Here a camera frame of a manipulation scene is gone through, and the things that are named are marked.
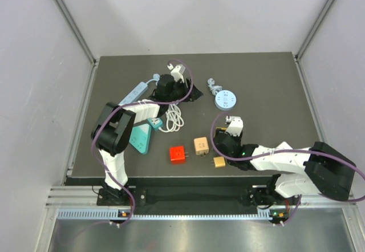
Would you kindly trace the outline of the orange cube socket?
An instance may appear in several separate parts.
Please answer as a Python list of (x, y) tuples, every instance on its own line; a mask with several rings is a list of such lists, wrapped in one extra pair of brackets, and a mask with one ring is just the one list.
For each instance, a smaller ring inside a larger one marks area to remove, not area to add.
[(198, 137), (193, 140), (194, 151), (197, 156), (206, 156), (209, 153), (209, 143), (207, 137)]

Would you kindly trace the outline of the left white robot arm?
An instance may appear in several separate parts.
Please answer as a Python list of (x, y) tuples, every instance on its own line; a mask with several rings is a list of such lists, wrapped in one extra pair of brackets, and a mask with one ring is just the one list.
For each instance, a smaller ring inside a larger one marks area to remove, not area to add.
[(116, 204), (129, 199), (129, 190), (124, 187), (128, 181), (125, 172), (124, 151), (129, 143), (132, 128), (144, 120), (160, 118), (167, 113), (170, 104), (195, 101), (203, 96), (190, 78), (164, 74), (156, 88), (143, 100), (127, 104), (108, 102), (102, 109), (91, 132), (92, 147), (102, 156), (106, 173), (103, 190)]

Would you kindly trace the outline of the teal triangular power strip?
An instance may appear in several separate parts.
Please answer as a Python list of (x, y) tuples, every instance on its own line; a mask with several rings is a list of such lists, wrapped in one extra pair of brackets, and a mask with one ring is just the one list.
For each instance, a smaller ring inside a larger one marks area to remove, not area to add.
[(141, 154), (146, 155), (149, 149), (152, 127), (142, 124), (132, 128), (129, 143)]

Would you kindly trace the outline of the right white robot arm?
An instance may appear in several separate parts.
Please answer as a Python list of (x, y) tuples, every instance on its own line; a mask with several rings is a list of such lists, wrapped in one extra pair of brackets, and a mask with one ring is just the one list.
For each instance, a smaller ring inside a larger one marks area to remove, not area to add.
[(242, 144), (241, 135), (227, 128), (210, 130), (214, 150), (231, 166), (243, 171), (273, 171), (265, 195), (273, 204), (300, 195), (320, 194), (334, 201), (349, 201), (356, 165), (323, 142), (293, 149), (282, 142), (275, 148)]

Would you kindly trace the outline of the red plug adapter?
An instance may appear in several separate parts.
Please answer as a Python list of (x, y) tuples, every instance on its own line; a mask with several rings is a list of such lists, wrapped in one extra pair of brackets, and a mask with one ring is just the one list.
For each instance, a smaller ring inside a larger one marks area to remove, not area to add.
[(172, 164), (186, 163), (186, 152), (184, 146), (170, 147), (169, 149), (170, 161)]

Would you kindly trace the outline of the orange plug adapter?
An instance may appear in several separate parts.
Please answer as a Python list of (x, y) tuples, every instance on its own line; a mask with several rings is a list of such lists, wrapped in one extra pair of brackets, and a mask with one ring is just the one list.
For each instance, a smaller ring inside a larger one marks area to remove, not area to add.
[(222, 156), (213, 158), (213, 165), (215, 168), (223, 168), (226, 166), (226, 161)]

